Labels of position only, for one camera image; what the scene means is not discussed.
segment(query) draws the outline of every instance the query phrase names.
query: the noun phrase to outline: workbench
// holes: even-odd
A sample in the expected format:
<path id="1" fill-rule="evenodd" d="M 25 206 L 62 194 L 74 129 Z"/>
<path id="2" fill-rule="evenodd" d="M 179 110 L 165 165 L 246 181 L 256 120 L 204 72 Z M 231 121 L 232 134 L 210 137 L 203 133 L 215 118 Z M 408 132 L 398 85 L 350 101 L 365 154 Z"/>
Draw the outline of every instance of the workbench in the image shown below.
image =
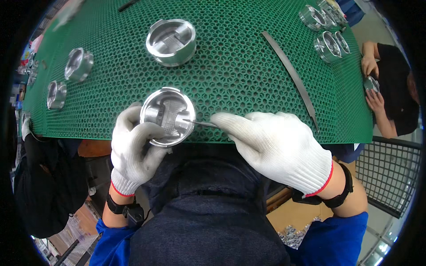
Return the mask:
<path id="1" fill-rule="evenodd" d="M 39 64 L 23 102 L 35 134 L 110 140 L 121 111 L 170 86 L 192 100 L 198 120 L 208 121 L 221 111 L 281 111 L 296 114 L 319 143 L 371 142 L 372 116 L 357 42 L 347 26 L 343 36 L 352 54 L 333 64 L 323 62 L 313 48 L 320 33 L 310 31 L 298 17 L 305 4 L 316 6 L 315 0 L 142 0 L 119 13 L 126 1 L 87 0 L 66 25 L 53 32 L 58 23 L 54 21 L 47 29 L 35 56 L 47 69 Z M 145 40 L 153 23 L 174 18 L 194 25 L 197 49 L 188 63 L 168 68 L 152 59 Z M 262 31 L 275 39 L 302 79 L 319 133 Z M 95 64 L 84 82 L 73 83 L 65 80 L 64 69 L 69 52 L 79 47 L 93 53 Z M 47 86 L 53 80 L 67 85 L 62 110 L 46 106 Z M 198 126 L 186 141 L 230 142 L 220 129 Z"/>

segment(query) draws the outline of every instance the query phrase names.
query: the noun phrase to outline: person's left hand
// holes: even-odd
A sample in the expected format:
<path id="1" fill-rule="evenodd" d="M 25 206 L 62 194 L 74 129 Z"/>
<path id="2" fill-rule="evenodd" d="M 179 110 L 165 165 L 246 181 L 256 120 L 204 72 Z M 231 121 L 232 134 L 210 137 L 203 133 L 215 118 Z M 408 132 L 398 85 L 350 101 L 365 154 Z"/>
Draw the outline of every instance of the person's left hand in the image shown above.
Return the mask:
<path id="1" fill-rule="evenodd" d="M 380 92 L 376 93 L 372 89 L 367 90 L 366 100 L 374 113 L 379 114 L 385 111 L 385 100 Z"/>
<path id="2" fill-rule="evenodd" d="M 145 122 L 133 127 L 139 121 L 141 106 L 132 104 L 117 118 L 112 132 L 111 183 L 121 196 L 133 196 L 136 189 L 149 181 L 170 148 L 150 147 L 142 156 L 142 147 L 148 139 L 161 138 L 164 129 L 157 124 Z"/>

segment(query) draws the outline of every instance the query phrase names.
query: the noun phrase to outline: gloved hand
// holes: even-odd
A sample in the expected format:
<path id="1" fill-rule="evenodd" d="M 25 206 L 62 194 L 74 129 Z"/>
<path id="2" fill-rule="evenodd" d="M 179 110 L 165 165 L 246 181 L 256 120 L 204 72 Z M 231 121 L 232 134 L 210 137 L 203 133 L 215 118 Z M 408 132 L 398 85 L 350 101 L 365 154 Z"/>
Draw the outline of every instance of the gloved hand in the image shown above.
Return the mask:
<path id="1" fill-rule="evenodd" d="M 229 134 L 241 156 L 262 175 L 316 195 L 333 172 L 331 152 L 314 139 L 311 129 L 293 114 L 278 112 L 214 114 L 210 120 Z"/>
<path id="2" fill-rule="evenodd" d="M 30 124 L 31 124 L 31 118 L 25 116 L 25 119 L 22 121 L 22 124 L 21 124 L 21 134 L 22 134 L 23 141 L 25 141 L 25 137 L 31 133 L 31 130 L 29 129 Z"/>
<path id="3" fill-rule="evenodd" d="M 142 156 L 142 147 L 148 139 L 161 138 L 164 129 L 151 122 L 133 124 L 139 121 L 141 106 L 132 104 L 117 117 L 112 132 L 111 183 L 122 196 L 133 196 L 137 187 L 150 180 L 170 148 L 152 146 Z"/>

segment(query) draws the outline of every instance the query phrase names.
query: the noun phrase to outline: person's right hand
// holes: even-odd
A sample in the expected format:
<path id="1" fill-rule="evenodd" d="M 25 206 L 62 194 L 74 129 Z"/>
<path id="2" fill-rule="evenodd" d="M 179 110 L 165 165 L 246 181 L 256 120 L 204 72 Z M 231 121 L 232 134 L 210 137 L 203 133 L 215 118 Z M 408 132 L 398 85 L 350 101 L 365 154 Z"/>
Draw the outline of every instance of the person's right hand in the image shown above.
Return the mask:
<path id="1" fill-rule="evenodd" d="M 229 134 L 241 156 L 262 175 L 305 196 L 316 195 L 327 185 L 333 172 L 331 152 L 296 115 L 217 113 L 210 121 Z"/>
<path id="2" fill-rule="evenodd" d="M 374 59 L 374 56 L 364 56 L 361 60 L 361 69 L 363 71 L 364 76 L 369 76 L 372 71 L 376 74 L 376 79 L 379 78 L 379 67 L 377 66 L 377 62 Z"/>
<path id="3" fill-rule="evenodd" d="M 25 141 L 26 136 L 31 133 L 31 130 L 29 129 L 30 124 L 31 118 L 25 116 L 25 119 L 21 124 L 22 141 Z"/>

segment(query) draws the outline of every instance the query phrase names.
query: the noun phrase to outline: black sleeve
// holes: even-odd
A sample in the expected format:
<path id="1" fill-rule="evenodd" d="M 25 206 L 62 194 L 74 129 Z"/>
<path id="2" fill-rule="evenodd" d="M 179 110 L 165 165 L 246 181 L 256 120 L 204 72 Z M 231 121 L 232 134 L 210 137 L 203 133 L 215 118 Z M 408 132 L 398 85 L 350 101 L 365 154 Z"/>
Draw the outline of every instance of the black sleeve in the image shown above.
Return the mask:
<path id="1" fill-rule="evenodd" d="M 403 54 L 396 46 L 378 43 L 377 49 L 379 51 L 380 60 L 396 59 L 405 61 Z"/>
<path id="2" fill-rule="evenodd" d="M 418 126 L 418 119 L 418 112 L 417 115 L 416 112 L 413 112 L 409 116 L 402 119 L 394 119 L 397 135 L 402 136 L 414 132 Z"/>

